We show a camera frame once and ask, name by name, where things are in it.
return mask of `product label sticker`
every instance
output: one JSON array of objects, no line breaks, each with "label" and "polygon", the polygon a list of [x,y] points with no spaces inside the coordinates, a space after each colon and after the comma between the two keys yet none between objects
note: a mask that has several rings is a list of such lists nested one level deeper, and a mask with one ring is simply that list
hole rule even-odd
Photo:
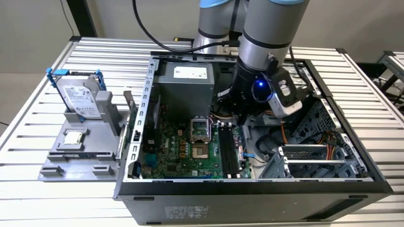
[{"label": "product label sticker", "polygon": [[208,79],[207,68],[175,67],[175,78]]},{"label": "product label sticker", "polygon": [[75,112],[88,119],[102,118],[91,90],[82,86],[64,86],[63,89]]}]

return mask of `blue connector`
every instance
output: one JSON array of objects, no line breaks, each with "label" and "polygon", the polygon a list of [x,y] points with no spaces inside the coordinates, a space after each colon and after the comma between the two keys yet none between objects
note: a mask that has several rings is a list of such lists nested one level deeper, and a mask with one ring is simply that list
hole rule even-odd
[{"label": "blue connector", "polygon": [[59,93],[59,96],[62,97],[62,100],[63,100],[63,103],[64,103],[64,105],[66,105],[66,108],[67,108],[68,112],[71,113],[70,106],[68,106],[68,104],[67,104],[67,102],[66,102],[66,100],[64,100],[64,98],[63,98],[63,95],[62,95],[62,93],[60,93],[59,87],[58,87],[56,82],[55,82],[55,80],[54,80],[52,70],[54,70],[52,68],[47,68],[47,71],[46,71],[46,72],[47,72],[47,78],[48,78],[48,80],[50,80],[50,82],[51,82],[52,87],[56,88],[56,91],[58,91],[58,93]]},{"label": "blue connector", "polygon": [[54,75],[56,75],[56,76],[66,76],[70,73],[71,73],[70,70],[55,70]]},{"label": "blue connector", "polygon": [[243,153],[243,156],[246,156],[246,157],[255,157],[255,154]]},{"label": "blue connector", "polygon": [[52,68],[47,68],[47,77],[48,77],[52,87],[56,88],[56,82],[54,80],[54,75],[52,75]]},{"label": "blue connector", "polygon": [[107,86],[106,86],[106,83],[104,83],[104,75],[103,75],[102,71],[96,70],[95,75],[99,77],[99,83],[100,83],[102,90],[107,91]]}]

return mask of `white label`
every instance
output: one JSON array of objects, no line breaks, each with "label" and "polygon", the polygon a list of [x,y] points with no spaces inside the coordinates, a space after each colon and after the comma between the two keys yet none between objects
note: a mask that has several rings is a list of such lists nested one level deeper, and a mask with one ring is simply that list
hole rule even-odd
[{"label": "white label", "polygon": [[74,154],[71,154],[71,155],[63,155],[64,157],[80,157],[79,155],[74,155]]},{"label": "white label", "polygon": [[94,95],[87,87],[64,86],[63,87],[70,103],[75,108],[75,112],[86,118],[100,118],[100,112],[96,107]]},{"label": "white label", "polygon": [[175,67],[175,78],[208,79],[207,68]]},{"label": "white label", "polygon": [[206,218],[210,206],[171,206],[166,208],[168,219]]}]

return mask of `metal extrusion frame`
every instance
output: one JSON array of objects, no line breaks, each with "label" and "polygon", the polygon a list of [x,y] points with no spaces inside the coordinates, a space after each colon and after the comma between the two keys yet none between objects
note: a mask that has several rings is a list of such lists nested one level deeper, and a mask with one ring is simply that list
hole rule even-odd
[{"label": "metal extrusion frame", "polygon": [[[164,44],[176,49],[191,47],[190,42],[164,42]],[[106,72],[107,88],[115,96],[112,102],[119,105],[119,109],[123,109],[127,106],[123,96],[119,95],[123,90],[130,89],[136,104],[140,103],[151,51],[162,51],[162,48],[151,41],[79,37],[68,43],[52,68],[88,72],[100,69]],[[238,49],[231,48],[231,52],[236,54]],[[296,59],[311,60],[331,92],[330,95],[334,96],[334,104],[340,108],[340,114],[347,118],[395,191],[394,195],[339,218],[332,225],[342,227],[404,225],[403,120],[386,107],[383,95],[368,88],[362,73],[354,68],[356,64],[348,62],[342,53],[331,48],[308,47],[294,47],[294,53]],[[399,59],[404,56],[403,52],[395,54]],[[50,88],[48,80],[43,79],[0,138],[0,187],[4,192],[0,193],[0,199],[12,206],[18,205],[20,211],[18,216],[7,216],[6,219],[12,219],[12,223],[22,224],[26,222],[23,219],[27,218],[24,214],[30,214],[30,217],[38,219],[39,224],[63,221],[70,225],[88,223],[98,225],[110,222],[118,225],[136,225],[135,220],[127,218],[130,213],[127,209],[122,209],[122,206],[124,207],[122,202],[112,205],[106,201],[103,202],[104,209],[98,209],[98,212],[91,209],[90,204],[98,204],[100,200],[104,200],[95,197],[110,198],[115,183],[42,183],[36,181],[47,150],[55,142],[64,121],[63,103],[56,95],[55,90]],[[52,206],[38,206],[38,202],[43,199]],[[128,197],[128,200],[140,203],[147,202],[148,199],[151,196]],[[76,212],[71,213],[66,210],[70,206],[66,206],[64,201],[74,201],[75,205],[83,209],[80,217],[86,218],[76,218]],[[58,218],[63,219],[54,218],[48,213],[50,207],[60,211]],[[48,213],[47,220],[40,219],[40,213]],[[294,225],[315,227],[319,224],[304,222],[294,223]]]}]

